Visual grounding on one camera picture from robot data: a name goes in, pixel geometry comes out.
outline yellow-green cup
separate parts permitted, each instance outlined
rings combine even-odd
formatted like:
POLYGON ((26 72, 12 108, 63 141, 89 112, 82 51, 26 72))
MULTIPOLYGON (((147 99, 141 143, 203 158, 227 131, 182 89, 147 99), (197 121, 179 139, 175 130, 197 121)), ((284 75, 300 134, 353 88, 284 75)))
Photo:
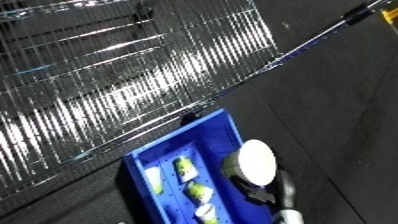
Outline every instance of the yellow-green cup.
POLYGON ((182 183, 192 180, 199 175, 190 158, 180 156, 174 160, 174 166, 182 183))
POLYGON ((206 204, 213 196, 214 190, 203 184, 197 183, 195 181, 190 181, 185 188, 185 192, 195 202, 199 204, 206 204))
POLYGON ((203 224, 218 224, 216 207, 213 204, 201 205, 196 210, 195 216, 203 224))

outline shopping cart handle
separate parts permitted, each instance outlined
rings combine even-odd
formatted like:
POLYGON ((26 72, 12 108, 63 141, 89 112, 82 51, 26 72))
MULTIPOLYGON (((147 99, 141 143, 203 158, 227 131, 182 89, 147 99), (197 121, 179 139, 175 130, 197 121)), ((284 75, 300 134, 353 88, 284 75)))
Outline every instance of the shopping cart handle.
POLYGON ((308 51, 315 45, 318 45, 319 43, 328 39, 329 37, 341 32, 345 28, 351 27, 359 23, 360 21, 372 15, 375 11, 381 9, 383 6, 394 1, 395 0, 369 1, 355 7, 354 9, 348 11, 343 16, 341 16, 337 21, 334 21, 331 25, 327 26, 326 28, 322 29, 319 33, 306 40, 304 43, 300 44, 299 46, 295 47, 289 52, 282 54, 280 57, 274 59, 264 67, 258 69, 256 72, 251 74, 251 76, 258 75, 260 73, 269 71, 275 67, 283 65, 285 62, 289 61, 290 59, 308 51))

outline white cup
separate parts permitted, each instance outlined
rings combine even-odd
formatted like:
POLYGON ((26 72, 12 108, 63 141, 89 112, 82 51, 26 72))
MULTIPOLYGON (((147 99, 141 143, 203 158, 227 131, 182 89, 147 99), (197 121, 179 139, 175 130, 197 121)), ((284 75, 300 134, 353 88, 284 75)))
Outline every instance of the white cup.
POLYGON ((160 173, 160 168, 156 166, 145 170, 145 175, 147 176, 155 194, 163 193, 162 177, 160 173))
POLYGON ((201 205, 195 212, 195 216, 203 224, 217 224, 216 207, 213 204, 201 205))
POLYGON ((276 174, 276 159, 264 142, 249 140, 236 152, 224 158, 222 172, 227 177, 238 176, 257 186, 272 182, 276 174))

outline white cup lid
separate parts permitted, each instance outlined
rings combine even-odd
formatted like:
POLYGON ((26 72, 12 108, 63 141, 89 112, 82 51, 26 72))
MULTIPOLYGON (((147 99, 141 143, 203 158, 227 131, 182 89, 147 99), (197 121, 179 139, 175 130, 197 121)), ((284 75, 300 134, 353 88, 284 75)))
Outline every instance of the white cup lid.
POLYGON ((252 184, 265 186, 275 178, 275 156, 262 141, 245 142, 239 150, 238 162, 243 175, 252 184))

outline cup lying on side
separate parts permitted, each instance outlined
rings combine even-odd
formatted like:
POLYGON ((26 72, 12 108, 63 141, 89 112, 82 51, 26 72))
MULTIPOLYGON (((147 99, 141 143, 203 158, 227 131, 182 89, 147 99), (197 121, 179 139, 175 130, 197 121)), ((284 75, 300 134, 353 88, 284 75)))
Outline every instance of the cup lying on side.
POLYGON ((214 190, 203 184, 190 181, 185 187, 185 193, 198 204, 206 204, 213 196, 214 190))
POLYGON ((201 205, 196 210, 195 216, 203 224, 218 224, 216 207, 213 204, 201 205))

